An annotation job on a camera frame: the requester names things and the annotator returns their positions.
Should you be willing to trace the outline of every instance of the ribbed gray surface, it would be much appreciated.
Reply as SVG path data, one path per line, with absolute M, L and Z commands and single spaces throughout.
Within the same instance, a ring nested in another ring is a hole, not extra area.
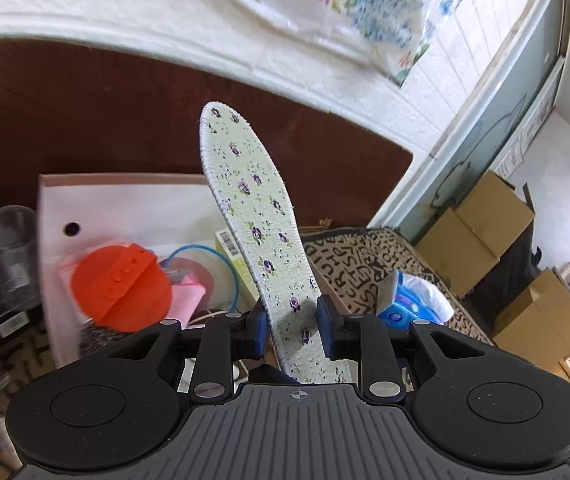
M 570 466 L 530 476 L 478 472 L 436 453 L 399 408 L 368 406 L 349 384 L 244 387 L 222 406 L 191 413 L 161 451 L 92 480 L 570 480 Z M 20 480 L 76 479 L 25 467 Z

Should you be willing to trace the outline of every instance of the pink cloth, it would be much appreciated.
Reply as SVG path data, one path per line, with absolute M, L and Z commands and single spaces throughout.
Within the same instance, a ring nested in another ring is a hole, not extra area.
M 167 311 L 167 317 L 177 319 L 183 328 L 187 327 L 205 292 L 205 286 L 197 282 L 191 274 L 187 274 L 181 283 L 172 285 L 172 303 Z

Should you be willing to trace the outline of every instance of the crosshair mark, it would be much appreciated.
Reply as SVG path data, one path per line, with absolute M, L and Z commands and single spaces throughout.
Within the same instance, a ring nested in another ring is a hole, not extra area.
M 294 393 L 292 393 L 291 396 L 294 399 L 296 399 L 298 402 L 300 402 L 301 400 L 304 400 L 307 397 L 307 393 L 299 389 L 296 390 Z

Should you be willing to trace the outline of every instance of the barcode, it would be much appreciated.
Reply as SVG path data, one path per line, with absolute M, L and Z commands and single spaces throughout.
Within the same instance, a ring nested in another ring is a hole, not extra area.
M 29 322 L 30 318 L 28 315 L 25 312 L 19 312 L 0 324 L 0 336 L 6 338 L 10 334 L 16 332 L 19 328 L 27 325 Z
M 225 247 L 229 251 L 229 255 L 238 256 L 240 254 L 240 251 L 238 250 L 238 247 L 236 247 L 236 244 L 234 243 L 232 236 L 229 234 L 229 231 L 221 231 L 219 234 L 220 234 L 220 239 L 223 240 Z

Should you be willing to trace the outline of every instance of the white tile wall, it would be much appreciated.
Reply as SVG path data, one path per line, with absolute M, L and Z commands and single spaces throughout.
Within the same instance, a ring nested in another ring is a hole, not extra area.
M 0 35 L 124 48 L 238 78 L 393 140 L 413 153 L 414 174 L 526 2 L 464 0 L 402 89 L 374 70 L 287 38 L 229 0 L 0 0 Z

